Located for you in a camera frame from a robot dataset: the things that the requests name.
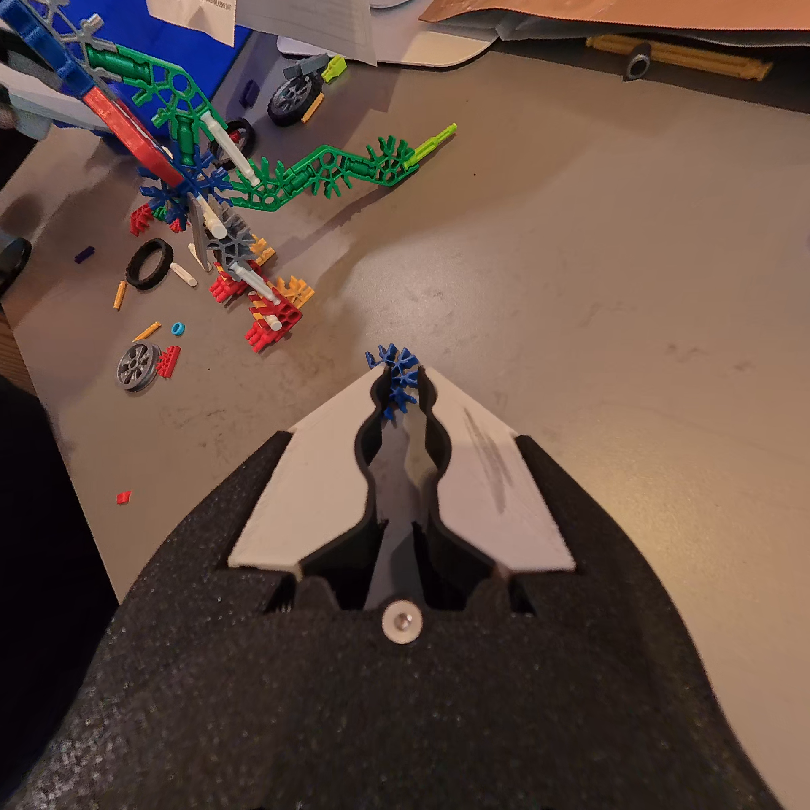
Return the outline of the colourful construction toy model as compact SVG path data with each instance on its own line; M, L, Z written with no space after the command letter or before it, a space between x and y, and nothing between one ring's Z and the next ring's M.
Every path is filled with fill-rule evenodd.
M97 37L104 25L99 15L75 27L62 11L68 3L2 2L2 21L55 73L56 89L89 107L135 157L139 174L155 182L140 189L154 215L163 211L164 222L166 215L186 217L198 258L208 268L214 259L216 299L248 296L254 322L246 339L256 353L288 334L312 292L299 279L286 285L262 275L258 260L267 248L238 209L275 212L303 193L329 199L353 181L392 188L456 134L453 123L418 147L379 138L367 157L322 145L292 166L279 161L272 168L266 157L256 162L238 152L225 119L185 69ZM234 170L215 163L211 140Z

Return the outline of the wooden cabinet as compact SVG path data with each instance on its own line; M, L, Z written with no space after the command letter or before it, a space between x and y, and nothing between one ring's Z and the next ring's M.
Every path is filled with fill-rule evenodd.
M16 343L11 326L1 309L1 375L21 390L38 397L35 386Z

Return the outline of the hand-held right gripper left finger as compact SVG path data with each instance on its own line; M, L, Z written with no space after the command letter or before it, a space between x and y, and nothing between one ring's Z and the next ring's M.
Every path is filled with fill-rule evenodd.
M391 372L369 370L283 435L287 443L228 556L230 569L322 578L364 608L384 529L370 463Z

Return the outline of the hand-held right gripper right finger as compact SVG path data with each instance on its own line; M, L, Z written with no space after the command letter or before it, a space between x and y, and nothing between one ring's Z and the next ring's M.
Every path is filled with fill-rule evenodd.
M410 482L420 497L413 529L424 601L463 610L495 579L520 610L519 578L576 570L532 474L537 449L439 371L417 371L410 411Z

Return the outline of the blue plastic bin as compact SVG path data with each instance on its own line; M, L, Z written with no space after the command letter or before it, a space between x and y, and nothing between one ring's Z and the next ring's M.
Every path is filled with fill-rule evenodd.
M206 33L152 17L146 1L74 1L62 11L75 27L98 14L104 25L97 37L182 67L209 100L248 37L246 28L236 27L235 45L227 46Z

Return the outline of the black rubber tyre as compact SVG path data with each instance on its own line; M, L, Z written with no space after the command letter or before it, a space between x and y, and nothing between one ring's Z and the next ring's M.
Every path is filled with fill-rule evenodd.
M245 131L246 139L241 149L238 148L234 142L232 143L243 157L249 158L254 153L257 141L254 127L252 126L252 124L250 124L247 120L243 118L233 119L231 121L227 121L227 126L225 127L226 134L228 135L229 130L237 128L243 129ZM235 164L232 158L228 155L228 153L226 153L226 151L224 151L223 147L221 147L221 145L218 144L217 141L211 140L208 144L208 149L211 155L214 157L215 163L218 166L224 168L228 172L235 169Z
M147 259L158 254L159 260L148 276L142 277ZM147 292L156 288L170 271L174 251L167 241L153 238L144 242L132 255L126 268L126 281L134 289Z

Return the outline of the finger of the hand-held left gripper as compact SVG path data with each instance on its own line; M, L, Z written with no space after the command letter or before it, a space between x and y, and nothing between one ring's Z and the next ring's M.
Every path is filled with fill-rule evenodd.
M66 95L41 80L45 75L35 66L35 75L1 64L3 130L17 130L35 141L47 137L56 123L110 135L112 130L81 100Z

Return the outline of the grey pulley wheel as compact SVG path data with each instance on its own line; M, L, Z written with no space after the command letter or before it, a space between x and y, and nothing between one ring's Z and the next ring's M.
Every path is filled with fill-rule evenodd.
M162 350L149 341L132 343L116 367L117 383L130 394L146 389L157 376Z

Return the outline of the blue snowflake connector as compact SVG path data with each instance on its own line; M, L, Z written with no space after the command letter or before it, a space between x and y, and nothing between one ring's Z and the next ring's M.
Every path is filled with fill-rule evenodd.
M418 389L419 359L408 348L399 349L394 344L387 347L378 347L379 359L375 359L371 352L365 353L365 359L370 369L384 365L390 370L391 382L388 402L382 412L382 418L395 423L395 413L408 413L408 405L416 405L419 400L411 390Z

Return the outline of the printed white leaflet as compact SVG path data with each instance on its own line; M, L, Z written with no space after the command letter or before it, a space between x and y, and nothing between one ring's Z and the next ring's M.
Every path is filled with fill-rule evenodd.
M234 46L235 1L147 1L147 10L155 19L205 33L224 45Z

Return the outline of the yellow rods with grey clip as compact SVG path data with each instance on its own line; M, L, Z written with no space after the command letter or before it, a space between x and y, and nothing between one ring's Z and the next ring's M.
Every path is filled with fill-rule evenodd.
M772 62L764 62L753 57L722 54L713 50L627 35L590 36L586 39L586 46L603 53L625 57L626 81L644 77L654 62L757 82L764 80L774 66Z

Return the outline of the grey wheel with black tyre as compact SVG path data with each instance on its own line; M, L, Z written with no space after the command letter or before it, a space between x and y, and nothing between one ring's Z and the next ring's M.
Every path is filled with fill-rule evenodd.
M270 98L267 115L278 127L289 127L301 121L321 94L322 77L315 73L289 78Z

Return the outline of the printed instruction sheet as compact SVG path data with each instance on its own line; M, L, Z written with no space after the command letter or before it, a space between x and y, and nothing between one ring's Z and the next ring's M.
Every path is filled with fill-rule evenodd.
M369 1L237 1L236 22L347 59L378 63Z

